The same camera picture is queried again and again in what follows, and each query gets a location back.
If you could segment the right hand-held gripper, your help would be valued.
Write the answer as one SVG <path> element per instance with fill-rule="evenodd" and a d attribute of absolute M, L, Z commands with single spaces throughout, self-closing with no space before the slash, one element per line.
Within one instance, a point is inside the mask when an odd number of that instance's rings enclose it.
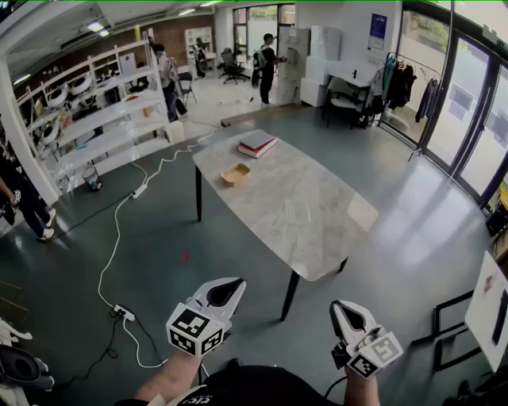
<path fill-rule="evenodd" d="M 369 380 L 403 355 L 394 333 L 376 325 L 366 308 L 351 301 L 333 301 L 329 314 L 339 339 L 331 351 L 338 369 L 347 366 Z"/>

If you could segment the clear plastic container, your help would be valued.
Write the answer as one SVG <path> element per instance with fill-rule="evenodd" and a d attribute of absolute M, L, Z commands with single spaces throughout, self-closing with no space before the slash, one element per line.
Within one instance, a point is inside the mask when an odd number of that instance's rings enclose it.
<path fill-rule="evenodd" d="M 304 200 L 285 201 L 285 214 L 288 224 L 302 225 L 310 222 L 310 210 Z"/>

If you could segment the beige plastic bin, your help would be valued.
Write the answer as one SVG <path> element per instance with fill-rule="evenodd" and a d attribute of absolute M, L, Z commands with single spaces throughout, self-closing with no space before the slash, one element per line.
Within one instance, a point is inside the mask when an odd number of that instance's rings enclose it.
<path fill-rule="evenodd" d="M 243 163 L 238 163 L 221 172 L 224 186 L 236 187 L 243 185 L 251 175 L 251 170 Z"/>

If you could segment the person's left forearm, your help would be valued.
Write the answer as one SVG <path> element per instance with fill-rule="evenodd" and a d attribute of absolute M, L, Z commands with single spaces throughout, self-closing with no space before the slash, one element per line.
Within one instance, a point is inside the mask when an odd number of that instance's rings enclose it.
<path fill-rule="evenodd" d="M 151 406 L 168 406 L 189 393 L 201 363 L 200 358 L 175 350 L 155 375 L 140 387 L 134 399 Z"/>

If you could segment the grey book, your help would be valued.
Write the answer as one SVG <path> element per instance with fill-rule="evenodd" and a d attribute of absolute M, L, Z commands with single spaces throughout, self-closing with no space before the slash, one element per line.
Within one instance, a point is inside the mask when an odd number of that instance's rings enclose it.
<path fill-rule="evenodd" d="M 254 130 L 246 133 L 241 138 L 240 144 L 251 150 L 257 150 L 275 139 L 273 135 L 263 130 Z"/>

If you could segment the black folding chair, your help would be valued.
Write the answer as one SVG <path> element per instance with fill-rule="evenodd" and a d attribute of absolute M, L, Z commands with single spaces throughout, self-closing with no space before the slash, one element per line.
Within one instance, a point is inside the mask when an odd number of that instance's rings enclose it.
<path fill-rule="evenodd" d="M 178 75 L 178 85 L 180 93 L 183 97 L 184 105 L 187 104 L 189 97 L 192 96 L 194 102 L 197 102 L 194 91 L 192 89 L 193 75 L 190 72 L 183 72 Z"/>

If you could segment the dark grey hanging jacket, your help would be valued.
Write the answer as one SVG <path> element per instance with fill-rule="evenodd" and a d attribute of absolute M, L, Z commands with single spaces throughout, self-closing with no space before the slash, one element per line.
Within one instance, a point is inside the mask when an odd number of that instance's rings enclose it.
<path fill-rule="evenodd" d="M 419 123 L 423 118 L 430 118 L 437 100 L 439 82 L 436 79 L 430 79 L 422 95 L 420 105 L 415 115 L 415 122 Z"/>

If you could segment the black hanging jacket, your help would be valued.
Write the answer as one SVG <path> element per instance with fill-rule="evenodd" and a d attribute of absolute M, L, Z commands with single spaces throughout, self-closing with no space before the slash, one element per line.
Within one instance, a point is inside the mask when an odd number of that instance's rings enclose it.
<path fill-rule="evenodd" d="M 387 95 L 389 109 L 395 110 L 406 105 L 410 100 L 411 90 L 417 78 L 414 68 L 410 64 L 396 63 Z"/>

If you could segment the light grey hanging garment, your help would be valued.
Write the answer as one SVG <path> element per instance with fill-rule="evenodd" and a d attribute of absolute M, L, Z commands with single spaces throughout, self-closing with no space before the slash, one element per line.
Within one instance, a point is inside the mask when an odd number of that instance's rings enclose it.
<path fill-rule="evenodd" d="M 385 75 L 385 69 L 381 68 L 381 69 L 377 70 L 374 77 L 370 81 L 367 107 L 369 109 L 369 113 L 372 115 L 381 114 L 381 112 L 383 111 L 384 102 L 385 102 L 384 75 Z"/>

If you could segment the white paper notice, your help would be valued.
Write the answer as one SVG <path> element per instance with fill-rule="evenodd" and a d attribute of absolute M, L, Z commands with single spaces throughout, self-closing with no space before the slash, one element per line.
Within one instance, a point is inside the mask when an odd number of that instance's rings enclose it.
<path fill-rule="evenodd" d="M 508 144 L 508 115 L 503 111 L 491 111 L 487 128 L 493 133 L 494 139 L 501 145 Z"/>
<path fill-rule="evenodd" d="M 462 121 L 469 112 L 473 96 L 462 87 L 452 84 L 449 95 L 450 106 L 448 112 L 455 118 Z"/>

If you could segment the teal hanging garment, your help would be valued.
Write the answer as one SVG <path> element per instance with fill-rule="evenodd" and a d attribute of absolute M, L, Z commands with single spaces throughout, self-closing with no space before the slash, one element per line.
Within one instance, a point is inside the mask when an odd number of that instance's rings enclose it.
<path fill-rule="evenodd" d="M 383 74 L 383 91 L 387 92 L 390 87 L 391 79 L 394 74 L 394 70 L 397 67 L 397 59 L 395 56 L 389 56 L 385 66 Z"/>

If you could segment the white bookcase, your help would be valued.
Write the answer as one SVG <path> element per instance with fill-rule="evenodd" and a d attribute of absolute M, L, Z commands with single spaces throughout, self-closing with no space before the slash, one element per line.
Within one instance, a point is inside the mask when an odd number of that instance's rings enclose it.
<path fill-rule="evenodd" d="M 193 75 L 194 79 L 198 78 L 197 65 L 199 51 L 205 56 L 207 68 L 204 72 L 215 72 L 216 70 L 216 54 L 214 52 L 214 42 L 212 35 L 212 28 L 210 26 L 186 29 L 184 33 L 186 53 L 187 53 L 187 66 L 189 72 Z"/>

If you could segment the black framed glass doors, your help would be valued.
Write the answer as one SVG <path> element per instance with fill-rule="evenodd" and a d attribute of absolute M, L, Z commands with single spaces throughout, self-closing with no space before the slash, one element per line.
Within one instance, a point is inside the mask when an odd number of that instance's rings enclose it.
<path fill-rule="evenodd" d="M 473 96 L 462 121 L 448 112 L 453 83 Z M 508 178 L 508 144 L 497 142 L 487 128 L 491 111 L 508 115 L 508 61 L 455 30 L 422 151 L 480 207 L 490 204 Z"/>

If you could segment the black metal frame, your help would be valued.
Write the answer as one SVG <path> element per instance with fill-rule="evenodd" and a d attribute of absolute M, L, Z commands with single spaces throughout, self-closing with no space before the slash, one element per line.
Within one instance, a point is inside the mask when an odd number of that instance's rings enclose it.
<path fill-rule="evenodd" d="M 421 346 L 424 344 L 434 344 L 433 348 L 433 373 L 438 373 L 453 366 L 460 364 L 479 354 L 481 352 L 480 347 L 476 347 L 473 350 L 459 356 L 458 358 L 454 358 L 451 361 L 443 362 L 443 342 L 446 339 L 454 339 L 458 335 L 461 335 L 468 331 L 465 327 L 465 322 L 460 322 L 458 324 L 454 324 L 451 327 L 447 327 L 445 329 L 441 328 L 441 311 L 457 305 L 461 302 L 470 300 L 473 296 L 474 291 L 468 291 L 458 297 L 455 297 L 451 300 L 445 301 L 443 303 L 437 304 L 433 308 L 432 313 L 432 324 L 431 324 L 431 333 L 427 336 L 421 337 L 419 339 L 413 340 L 410 345 L 411 346 Z"/>

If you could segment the blue wall poster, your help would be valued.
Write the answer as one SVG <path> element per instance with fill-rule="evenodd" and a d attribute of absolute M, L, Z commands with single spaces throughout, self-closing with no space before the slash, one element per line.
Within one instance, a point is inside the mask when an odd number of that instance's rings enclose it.
<path fill-rule="evenodd" d="M 387 17 L 373 13 L 368 38 L 368 48 L 382 51 L 387 31 Z"/>

